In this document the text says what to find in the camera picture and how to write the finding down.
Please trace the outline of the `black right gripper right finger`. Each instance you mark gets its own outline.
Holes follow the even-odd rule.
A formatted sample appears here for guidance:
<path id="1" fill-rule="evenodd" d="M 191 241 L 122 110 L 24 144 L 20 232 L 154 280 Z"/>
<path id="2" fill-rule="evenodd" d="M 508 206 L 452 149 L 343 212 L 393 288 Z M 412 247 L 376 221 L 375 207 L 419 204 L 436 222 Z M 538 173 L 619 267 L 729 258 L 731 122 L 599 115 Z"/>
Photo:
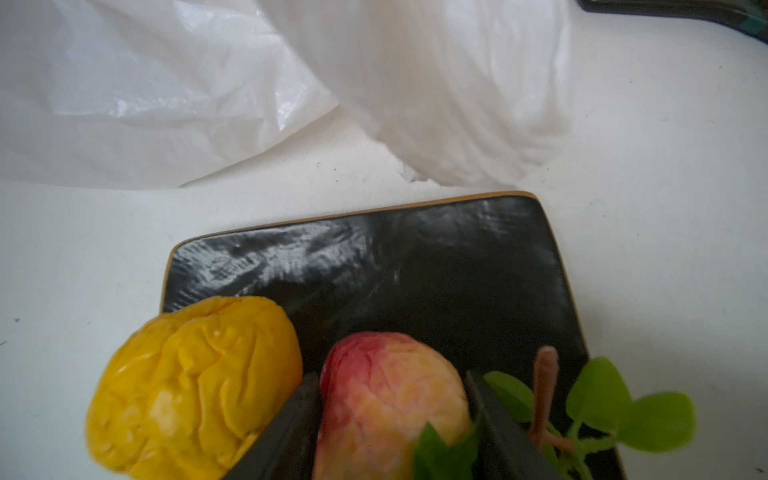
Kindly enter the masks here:
<path id="1" fill-rule="evenodd" d="M 561 478 L 479 373 L 468 371 L 464 385 L 472 412 L 482 418 L 477 479 Z"/>

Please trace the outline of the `green leafy sprig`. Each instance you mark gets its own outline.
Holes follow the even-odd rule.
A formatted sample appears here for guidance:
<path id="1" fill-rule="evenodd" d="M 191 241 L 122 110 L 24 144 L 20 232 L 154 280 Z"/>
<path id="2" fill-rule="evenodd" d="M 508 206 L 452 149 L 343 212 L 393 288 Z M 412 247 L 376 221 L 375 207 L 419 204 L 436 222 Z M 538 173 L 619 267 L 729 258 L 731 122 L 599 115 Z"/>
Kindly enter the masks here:
<path id="1" fill-rule="evenodd" d="M 559 372 L 558 351 L 545 345 L 533 363 L 532 386 L 500 371 L 483 375 L 559 479 L 591 479 L 587 457 L 619 444 L 661 454 L 694 439 L 697 420 L 690 396 L 667 391 L 634 400 L 617 367 L 605 357 L 588 361 L 579 372 L 566 398 L 571 425 L 561 433 L 550 421 Z"/>

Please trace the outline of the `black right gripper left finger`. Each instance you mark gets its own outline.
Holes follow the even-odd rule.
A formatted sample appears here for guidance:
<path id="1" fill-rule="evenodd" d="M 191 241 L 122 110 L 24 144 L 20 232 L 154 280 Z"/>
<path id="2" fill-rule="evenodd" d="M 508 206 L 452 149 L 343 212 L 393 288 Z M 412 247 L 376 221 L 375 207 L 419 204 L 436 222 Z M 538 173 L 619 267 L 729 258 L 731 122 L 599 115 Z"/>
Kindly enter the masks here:
<path id="1" fill-rule="evenodd" d="M 311 479 L 322 409 L 319 376 L 306 374 L 259 438 L 222 479 Z"/>

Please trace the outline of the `black square plate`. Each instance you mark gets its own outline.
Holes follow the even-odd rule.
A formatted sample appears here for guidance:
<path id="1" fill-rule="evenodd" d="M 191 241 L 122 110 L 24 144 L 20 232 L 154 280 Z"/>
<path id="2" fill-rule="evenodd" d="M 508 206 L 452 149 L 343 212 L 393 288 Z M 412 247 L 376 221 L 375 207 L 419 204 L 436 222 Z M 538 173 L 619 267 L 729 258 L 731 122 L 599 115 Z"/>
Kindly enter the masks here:
<path id="1" fill-rule="evenodd" d="M 559 353 L 552 417 L 566 425 L 567 392 L 588 352 L 565 269 L 539 201 L 484 194 L 255 227 L 188 240 L 171 253 L 161 309 L 215 296 L 278 303 L 299 338 L 305 375 L 362 331 L 400 332 L 466 373 L 533 379 L 537 351 Z M 461 447 L 428 431 L 419 479 L 477 479 L 482 418 Z"/>

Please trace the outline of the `yellow fake pear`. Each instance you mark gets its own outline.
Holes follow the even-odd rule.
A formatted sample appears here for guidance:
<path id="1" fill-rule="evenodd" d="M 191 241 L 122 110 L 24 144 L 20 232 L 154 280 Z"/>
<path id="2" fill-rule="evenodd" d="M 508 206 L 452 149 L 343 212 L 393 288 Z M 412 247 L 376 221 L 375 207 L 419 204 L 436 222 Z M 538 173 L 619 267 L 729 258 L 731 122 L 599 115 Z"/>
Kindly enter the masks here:
<path id="1" fill-rule="evenodd" d="M 212 297 L 148 321 L 91 400 L 91 458 L 132 479 L 220 479 L 303 377 L 293 323 L 265 297 Z"/>

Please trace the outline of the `black adjustable wrench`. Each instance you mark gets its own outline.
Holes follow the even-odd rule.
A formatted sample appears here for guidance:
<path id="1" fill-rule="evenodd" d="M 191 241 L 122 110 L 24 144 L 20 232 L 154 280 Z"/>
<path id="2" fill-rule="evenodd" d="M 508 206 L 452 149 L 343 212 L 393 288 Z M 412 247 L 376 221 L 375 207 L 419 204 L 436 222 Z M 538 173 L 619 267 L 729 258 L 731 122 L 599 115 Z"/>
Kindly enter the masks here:
<path id="1" fill-rule="evenodd" d="M 578 0 L 588 12 L 717 23 L 767 43 L 767 2 L 747 0 Z"/>

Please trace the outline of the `white plastic bag lemon print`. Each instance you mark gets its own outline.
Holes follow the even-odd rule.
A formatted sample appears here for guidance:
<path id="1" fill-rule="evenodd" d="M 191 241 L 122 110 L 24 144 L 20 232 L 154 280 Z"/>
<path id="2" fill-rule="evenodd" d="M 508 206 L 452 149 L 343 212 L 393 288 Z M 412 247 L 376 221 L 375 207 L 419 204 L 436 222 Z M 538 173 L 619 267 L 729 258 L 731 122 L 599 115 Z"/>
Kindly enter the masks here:
<path id="1" fill-rule="evenodd" d="M 177 187 L 342 107 L 410 180 L 512 185 L 570 59 L 564 1 L 5 1 L 1 175 Z"/>

